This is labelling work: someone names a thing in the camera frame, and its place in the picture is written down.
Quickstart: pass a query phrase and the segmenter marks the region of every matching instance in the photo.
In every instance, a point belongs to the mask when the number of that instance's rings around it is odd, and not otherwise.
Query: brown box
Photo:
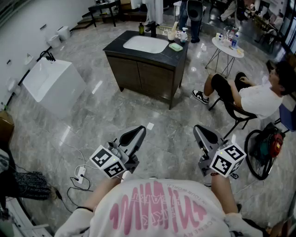
[[[6,111],[0,112],[0,148],[7,148],[12,137],[14,122]]]

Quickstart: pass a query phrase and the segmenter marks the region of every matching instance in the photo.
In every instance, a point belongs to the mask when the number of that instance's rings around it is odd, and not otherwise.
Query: white marker cube
[[[215,153],[210,168],[222,176],[228,177],[240,167],[245,157],[244,150],[238,144],[233,143]]]
[[[109,179],[126,170],[121,160],[102,145],[89,158]]]

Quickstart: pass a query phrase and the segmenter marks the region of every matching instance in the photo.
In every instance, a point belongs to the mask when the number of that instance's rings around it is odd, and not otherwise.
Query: blue pants
[[[182,30],[185,27],[188,14],[187,14],[187,2],[182,2],[180,6],[180,23],[179,23],[179,30]],[[191,38],[192,40],[197,40],[199,36],[199,24],[200,21],[191,21]]]

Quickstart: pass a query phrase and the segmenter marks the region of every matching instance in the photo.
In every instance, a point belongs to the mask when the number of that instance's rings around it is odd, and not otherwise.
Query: power strip
[[[78,175],[77,175],[77,178],[78,178],[78,181],[77,182],[79,184],[82,184],[83,183],[85,172],[86,172],[86,169],[83,166],[80,166],[79,167],[79,171],[78,171]]]

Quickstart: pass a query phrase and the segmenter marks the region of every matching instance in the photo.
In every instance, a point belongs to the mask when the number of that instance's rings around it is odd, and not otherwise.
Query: faucet
[[[52,53],[49,53],[48,51],[43,51],[39,58],[37,59],[37,62],[45,55],[45,54],[48,54],[48,56],[46,56],[46,59],[49,60],[49,61],[55,61],[56,59],[54,58],[54,56],[52,55]]]
[[[151,31],[151,37],[156,38],[156,23],[155,23],[155,21],[150,21],[147,26],[148,26],[148,28],[145,31],[146,32]]]

